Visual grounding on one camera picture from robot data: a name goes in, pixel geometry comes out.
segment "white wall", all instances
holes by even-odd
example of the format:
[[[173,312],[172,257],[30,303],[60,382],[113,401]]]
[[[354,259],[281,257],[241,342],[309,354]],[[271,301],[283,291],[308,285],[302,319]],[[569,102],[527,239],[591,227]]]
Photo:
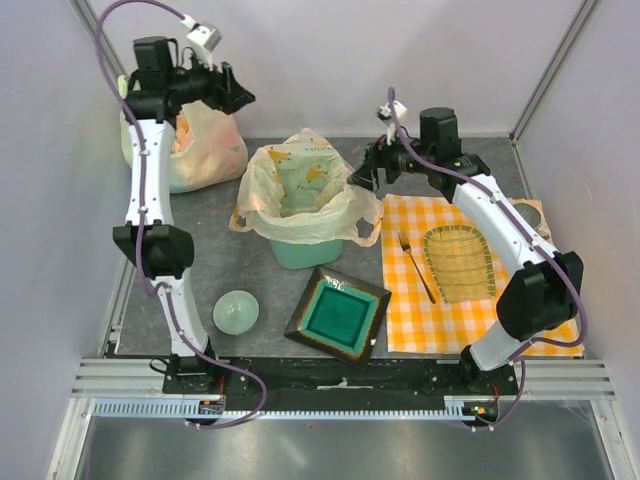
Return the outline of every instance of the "white wall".
[[[34,480],[80,359],[98,349],[129,173],[116,103],[69,3],[7,3],[0,40],[0,478]]]
[[[588,346],[640,446],[640,3],[601,2],[522,139],[554,239],[585,262]]]
[[[101,12],[112,0],[92,0]],[[389,85],[412,113],[446,105],[464,133],[509,132],[579,0],[169,0],[216,25],[227,60],[257,103],[238,113],[245,136],[301,126],[327,135],[376,135]],[[107,32],[129,70],[131,41],[183,39],[148,5],[114,13]]]

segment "printed plastic bag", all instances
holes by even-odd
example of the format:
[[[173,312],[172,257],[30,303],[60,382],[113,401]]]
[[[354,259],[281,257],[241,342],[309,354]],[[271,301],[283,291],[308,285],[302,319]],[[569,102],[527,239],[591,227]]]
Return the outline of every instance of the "printed plastic bag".
[[[129,78],[118,78],[120,95],[127,95]],[[132,148],[124,114],[120,113],[122,153],[131,165]],[[176,122],[176,141],[169,163],[171,193],[189,192],[238,178],[247,166],[247,147],[230,115],[202,102],[184,105]]]
[[[294,244],[342,239],[370,247],[380,234],[384,207],[372,192],[346,183],[352,172],[313,130],[261,147],[242,177],[229,228]],[[361,218],[373,225],[369,237],[358,234]]]

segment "teal bin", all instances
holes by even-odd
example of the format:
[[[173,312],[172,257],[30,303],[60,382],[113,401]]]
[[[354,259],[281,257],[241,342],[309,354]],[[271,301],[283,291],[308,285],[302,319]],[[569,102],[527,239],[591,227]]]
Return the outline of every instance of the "teal bin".
[[[284,268],[298,270],[333,262],[342,253],[344,240],[331,240],[315,245],[293,244],[270,240],[276,260]]]

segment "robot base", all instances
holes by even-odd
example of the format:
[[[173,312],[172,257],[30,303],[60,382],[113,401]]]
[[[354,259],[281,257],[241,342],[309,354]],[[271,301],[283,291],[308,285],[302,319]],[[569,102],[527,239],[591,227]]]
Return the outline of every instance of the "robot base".
[[[211,342],[207,343],[205,355],[216,358]],[[177,395],[220,393],[220,380],[223,372],[200,357],[179,357],[171,355],[164,375],[162,393]]]

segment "green square plate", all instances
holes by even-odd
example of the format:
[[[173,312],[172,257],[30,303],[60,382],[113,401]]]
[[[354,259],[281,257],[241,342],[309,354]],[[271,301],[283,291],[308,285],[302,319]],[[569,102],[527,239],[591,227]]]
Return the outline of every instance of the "green square plate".
[[[384,288],[318,267],[284,336],[365,368],[390,299]]]

